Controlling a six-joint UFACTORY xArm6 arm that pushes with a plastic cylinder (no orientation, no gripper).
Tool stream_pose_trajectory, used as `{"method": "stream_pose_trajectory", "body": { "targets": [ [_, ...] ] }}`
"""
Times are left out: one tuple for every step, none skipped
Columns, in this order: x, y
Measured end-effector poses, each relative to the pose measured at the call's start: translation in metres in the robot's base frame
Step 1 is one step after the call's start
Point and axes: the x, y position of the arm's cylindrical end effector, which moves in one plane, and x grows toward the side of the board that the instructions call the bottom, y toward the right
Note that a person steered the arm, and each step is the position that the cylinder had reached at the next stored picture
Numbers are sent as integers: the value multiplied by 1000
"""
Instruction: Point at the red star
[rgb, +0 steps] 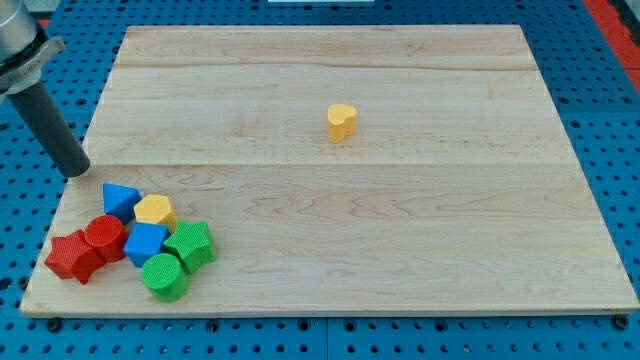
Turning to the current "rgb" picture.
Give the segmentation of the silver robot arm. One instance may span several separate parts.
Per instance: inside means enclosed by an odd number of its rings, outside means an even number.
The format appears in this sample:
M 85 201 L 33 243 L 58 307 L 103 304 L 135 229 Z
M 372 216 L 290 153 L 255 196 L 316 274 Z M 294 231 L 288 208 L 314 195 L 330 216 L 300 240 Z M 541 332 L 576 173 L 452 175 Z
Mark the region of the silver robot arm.
M 23 1 L 1 0 L 1 101 L 41 80 L 42 68 L 65 50 L 49 37 Z

